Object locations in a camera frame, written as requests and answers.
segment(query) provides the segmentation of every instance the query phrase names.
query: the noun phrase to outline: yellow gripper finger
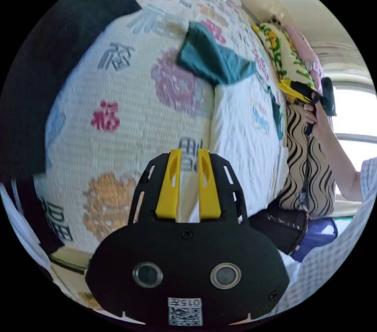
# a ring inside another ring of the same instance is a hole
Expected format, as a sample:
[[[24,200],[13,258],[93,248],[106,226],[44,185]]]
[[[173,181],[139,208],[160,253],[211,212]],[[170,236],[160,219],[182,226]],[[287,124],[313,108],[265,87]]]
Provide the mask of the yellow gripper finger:
[[[198,164],[200,220],[219,218],[221,209],[208,150],[198,150]]]
[[[174,149],[170,151],[165,176],[156,207],[156,215],[158,218],[174,220],[177,218],[181,158],[182,149]]]

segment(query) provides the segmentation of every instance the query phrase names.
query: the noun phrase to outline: striped bag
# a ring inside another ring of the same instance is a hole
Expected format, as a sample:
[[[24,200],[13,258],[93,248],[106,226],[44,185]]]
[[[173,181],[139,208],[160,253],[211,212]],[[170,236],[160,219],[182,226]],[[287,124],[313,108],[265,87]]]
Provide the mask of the striped bag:
[[[283,209],[308,212],[310,219],[330,215],[335,205],[335,180],[319,142],[304,134],[303,108],[287,102],[289,174],[279,194]]]

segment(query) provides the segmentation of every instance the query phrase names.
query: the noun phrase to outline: teal cloth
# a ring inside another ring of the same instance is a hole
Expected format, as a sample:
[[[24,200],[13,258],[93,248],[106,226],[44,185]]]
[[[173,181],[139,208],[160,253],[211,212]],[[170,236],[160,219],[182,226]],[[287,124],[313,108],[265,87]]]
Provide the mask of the teal cloth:
[[[202,23],[190,22],[188,27],[185,42],[177,56],[179,66],[213,86],[234,84],[256,73],[254,61],[217,44]]]
[[[272,104],[272,115],[274,117],[276,131],[278,133],[278,139],[280,141],[283,139],[283,130],[282,130],[283,114],[280,113],[280,105],[276,102],[275,96],[273,95],[271,88],[268,87],[268,89],[269,89],[271,104]]]

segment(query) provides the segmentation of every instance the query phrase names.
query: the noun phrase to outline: hand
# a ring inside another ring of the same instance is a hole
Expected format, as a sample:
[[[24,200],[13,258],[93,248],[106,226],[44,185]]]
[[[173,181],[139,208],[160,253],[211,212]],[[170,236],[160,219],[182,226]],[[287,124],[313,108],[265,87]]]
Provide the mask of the hand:
[[[316,114],[313,113],[314,107],[310,104],[304,105],[304,121],[313,125],[312,135],[323,143],[332,134],[331,126],[320,101],[315,104]]]

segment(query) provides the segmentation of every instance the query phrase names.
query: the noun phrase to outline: person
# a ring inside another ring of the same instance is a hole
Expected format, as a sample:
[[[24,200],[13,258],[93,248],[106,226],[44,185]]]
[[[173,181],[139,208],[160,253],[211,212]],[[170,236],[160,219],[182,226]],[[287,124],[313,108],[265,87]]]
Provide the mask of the person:
[[[304,121],[314,124],[312,135],[319,141],[341,195],[349,201],[364,201],[369,194],[377,192],[377,157],[365,160],[361,171],[356,171],[333,133],[320,102],[304,105]]]
[[[313,248],[302,263],[296,262],[298,273],[295,282],[288,287],[276,307],[260,319],[304,302],[335,274],[359,240],[376,201],[377,157],[365,160],[361,171],[356,171],[333,133],[320,102],[315,107],[314,115],[313,106],[305,105],[303,119],[314,124],[312,135],[321,145],[342,196],[351,201],[362,201],[362,205],[348,227],[332,243]]]

